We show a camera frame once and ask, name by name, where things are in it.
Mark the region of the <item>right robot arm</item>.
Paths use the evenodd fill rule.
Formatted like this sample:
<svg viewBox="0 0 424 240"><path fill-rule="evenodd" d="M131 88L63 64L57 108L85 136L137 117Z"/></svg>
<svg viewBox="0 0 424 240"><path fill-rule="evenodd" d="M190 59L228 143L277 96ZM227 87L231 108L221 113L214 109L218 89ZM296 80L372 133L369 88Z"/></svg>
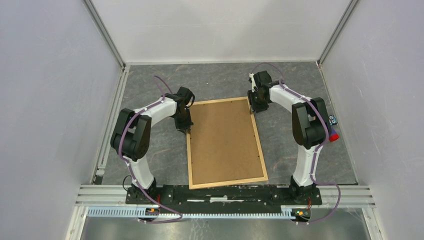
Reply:
<svg viewBox="0 0 424 240"><path fill-rule="evenodd" d="M317 189L315 170L331 125L325 101L306 97L282 81L273 81L267 71L249 74L251 89L247 92L250 110L260 113L276 103L291 113L292 135L298 145L296 168L290 178L289 199L302 204Z"/></svg>

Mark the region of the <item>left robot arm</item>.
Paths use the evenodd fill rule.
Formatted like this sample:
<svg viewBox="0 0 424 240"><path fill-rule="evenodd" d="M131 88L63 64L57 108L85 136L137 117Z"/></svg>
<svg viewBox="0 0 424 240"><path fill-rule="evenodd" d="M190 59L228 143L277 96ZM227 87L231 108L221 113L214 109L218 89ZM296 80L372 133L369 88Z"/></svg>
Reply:
<svg viewBox="0 0 424 240"><path fill-rule="evenodd" d="M150 171L146 154L150 147L152 127L173 118L177 131L188 134L194 124L190 107L195 101L194 93L180 87L177 93L166 93L157 101L137 109L124 108L118 114L110 146L125 162L131 176L132 186L145 204L157 198L156 180Z"/></svg>

